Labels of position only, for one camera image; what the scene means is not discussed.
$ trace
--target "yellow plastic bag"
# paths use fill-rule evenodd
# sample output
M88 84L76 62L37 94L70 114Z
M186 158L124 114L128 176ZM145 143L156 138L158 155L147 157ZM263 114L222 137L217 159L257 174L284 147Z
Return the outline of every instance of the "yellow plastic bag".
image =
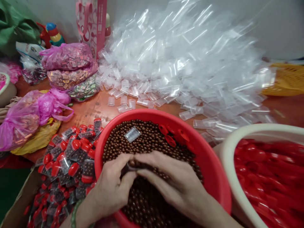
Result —
M40 126L35 134L23 146L12 150L11 153L15 155L30 154L46 147L53 135L58 131L60 125L61 121L49 118L46 125Z

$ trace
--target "green cloth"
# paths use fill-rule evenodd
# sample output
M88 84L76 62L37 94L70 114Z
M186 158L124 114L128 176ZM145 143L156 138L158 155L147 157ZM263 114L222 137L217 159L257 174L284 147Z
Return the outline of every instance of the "green cloth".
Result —
M16 41L40 44L39 28L34 21L18 12L8 2L0 1L0 53L17 55Z

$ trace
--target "plastic bag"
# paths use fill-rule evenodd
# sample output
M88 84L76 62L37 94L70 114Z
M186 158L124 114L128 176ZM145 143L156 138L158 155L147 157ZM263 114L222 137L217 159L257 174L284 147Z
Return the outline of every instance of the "plastic bag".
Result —
M51 141L52 136L59 129L60 125L60 120L49 118L46 125L40 126L35 134L23 146L12 150L11 153L15 155L30 154L46 147Z
M10 151L23 145L39 127L39 106L41 93L28 92L11 107L0 126L0 151Z
M96 76L96 74L92 75L79 85L67 90L66 93L76 101L82 102L87 100L100 90L99 85L95 83Z
M51 86L59 90L67 90L92 76L97 69L98 64L94 60L91 62L90 66L86 68L78 69L76 71L48 71L47 76Z
M78 70L88 67L94 61L90 47L84 43L61 44L41 51L42 66L50 70Z
M50 89L49 92L43 94L38 99L40 125L45 125L50 117L61 121L69 120L74 114L74 110L66 106L70 101L69 95L56 89ZM72 113L64 117L60 115L62 109L71 110Z

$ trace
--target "wooden table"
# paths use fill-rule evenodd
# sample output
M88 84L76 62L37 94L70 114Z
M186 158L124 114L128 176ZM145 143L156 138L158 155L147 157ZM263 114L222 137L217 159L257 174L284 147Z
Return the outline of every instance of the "wooden table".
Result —
M43 82L30 86L21 77L16 84L18 93L17 96L23 97L29 91L32 90L45 90L50 89L48 79ZM120 105L120 99L115 100L115 106L109 107L108 104L108 91L100 91L98 94L94 95L92 98L85 102L73 102L74 115L68 122L63 122L58 130L58 133L62 133L69 127L75 125L79 127L81 124L89 125L93 124L95 118L102 119L102 127L105 127L108 122L110 122L114 117L119 115L117 111L117 106ZM294 97L269 97L264 101L264 105L269 107L271 110L271 115L280 124L288 124L297 127L304 127L303 118L303 104L304 95L294 96ZM136 108L144 108L143 106L136 105ZM168 112L174 116L179 116L180 112L184 110L180 109L180 105L176 102L170 104L165 104L158 108L161 111ZM64 115L68 115L71 111L64 111ZM193 119L203 119L204 116L195 116L186 122L192 126ZM24 157L36 162L36 160L43 156L45 148L40 149L32 154L26 154Z

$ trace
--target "pink plastic bag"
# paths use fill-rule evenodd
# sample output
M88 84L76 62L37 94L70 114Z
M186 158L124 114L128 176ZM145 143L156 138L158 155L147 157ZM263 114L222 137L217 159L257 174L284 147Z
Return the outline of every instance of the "pink plastic bag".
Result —
M56 89L50 89L41 95L38 99L40 125L45 125L50 117L61 121L69 120L74 114L74 110L66 106L70 101L69 95ZM67 117L62 116L62 109L72 110L72 113Z
M28 92L11 107L0 125L0 151L10 151L23 145L39 127L39 106L41 93Z
M44 56L41 64L48 71L73 71L88 67L93 62L89 46L83 43L63 43L60 47L52 46L39 54Z
M47 76L51 86L59 90L67 90L92 76L97 69L98 64L96 60L93 60L93 62L91 62L91 64L86 68L78 69L76 71L48 71Z

